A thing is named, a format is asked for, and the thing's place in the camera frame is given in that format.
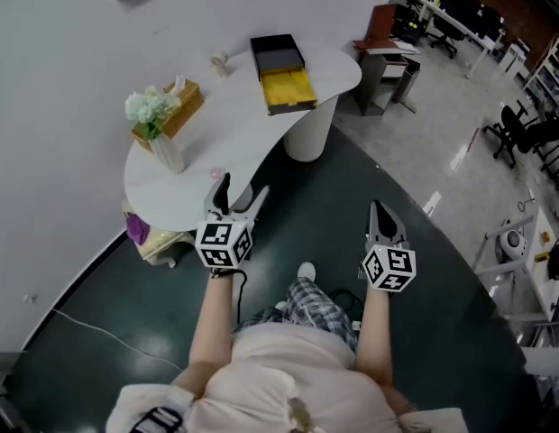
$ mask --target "shoe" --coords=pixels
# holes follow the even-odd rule
[[[279,309],[279,311],[285,311],[286,309],[288,309],[287,301],[278,301],[278,303],[276,303],[275,309]]]
[[[298,277],[316,281],[316,267],[310,262],[303,262],[298,268]]]

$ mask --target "white flower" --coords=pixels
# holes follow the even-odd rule
[[[144,95],[140,95],[139,93],[131,94],[125,100],[125,117],[127,120],[138,120],[139,119],[139,110],[142,106],[145,106],[146,98]]]
[[[181,106],[181,100],[178,97],[166,94],[165,98],[169,109]]]
[[[181,106],[178,97],[160,92],[156,87],[145,88],[145,95],[133,93],[125,100],[125,117],[148,124],[164,119],[172,109]]]
[[[154,114],[159,114],[163,111],[164,105],[160,97],[146,97],[147,106]]]
[[[160,92],[153,85],[149,85],[147,88],[145,88],[145,96],[147,97],[156,97],[159,94]]]
[[[142,124],[148,124],[153,120],[154,114],[149,106],[142,106],[137,113],[137,118]]]

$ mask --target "pink object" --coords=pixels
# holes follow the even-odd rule
[[[219,180],[220,178],[222,178],[224,176],[224,173],[224,169],[221,169],[219,167],[216,167],[209,171],[211,178],[213,178],[214,180]]]
[[[127,213],[125,223],[127,224],[127,237],[138,245],[145,244],[145,240],[150,233],[151,227],[131,212]]]

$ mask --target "white cable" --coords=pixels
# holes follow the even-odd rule
[[[127,346],[130,350],[134,351],[135,353],[141,353],[142,355],[152,357],[153,359],[159,359],[160,361],[163,361],[164,363],[167,363],[167,364],[175,367],[179,371],[183,372],[183,369],[181,367],[179,367],[175,363],[172,363],[169,359],[165,359],[164,357],[157,356],[157,355],[151,355],[149,353],[144,352],[143,350],[140,350],[139,348],[134,348],[133,346],[129,345],[128,343],[125,343],[121,338],[119,338],[118,336],[115,336],[114,334],[112,334],[108,330],[105,330],[104,328],[97,327],[97,326],[91,326],[90,324],[86,324],[85,322],[78,321],[78,320],[72,318],[71,316],[65,314],[63,311],[59,311],[57,309],[52,309],[52,311],[56,312],[57,314],[60,314],[64,318],[69,319],[71,322],[75,322],[76,324],[79,324],[80,326],[91,328],[93,330],[98,330],[99,332],[103,332],[104,334],[106,334],[106,335],[110,336],[111,338],[114,338],[115,340],[117,340],[122,345]]]

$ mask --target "white robot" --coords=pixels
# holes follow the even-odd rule
[[[402,292],[416,277],[416,253],[408,250],[406,228],[386,205],[374,200],[366,230],[366,257],[358,276],[373,289]]]
[[[230,174],[226,173],[209,190],[204,201],[206,221],[199,223],[196,250],[208,268],[234,270],[247,257],[253,246],[252,230],[270,187],[263,188],[249,206],[231,211],[227,200]]]

